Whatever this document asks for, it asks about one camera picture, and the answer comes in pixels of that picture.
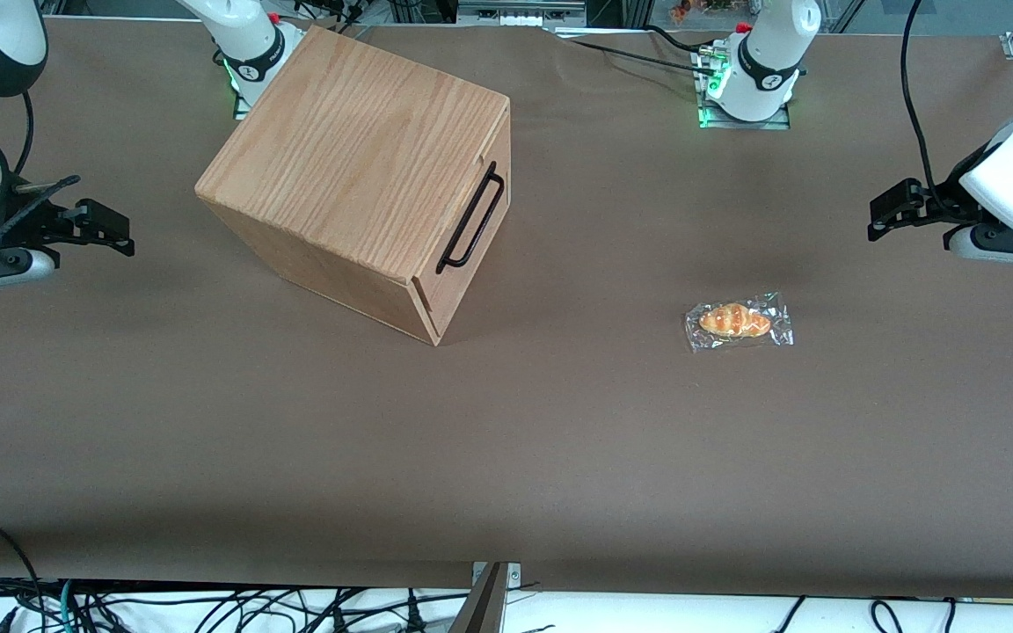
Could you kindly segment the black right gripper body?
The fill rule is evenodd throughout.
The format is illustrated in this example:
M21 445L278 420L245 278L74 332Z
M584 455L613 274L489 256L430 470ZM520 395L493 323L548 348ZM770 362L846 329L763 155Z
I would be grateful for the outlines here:
M35 240L45 224L59 222L64 208L51 201L59 192L27 196L11 193L4 197L4 203L11 212L0 221L0 247L17 241L27 244Z

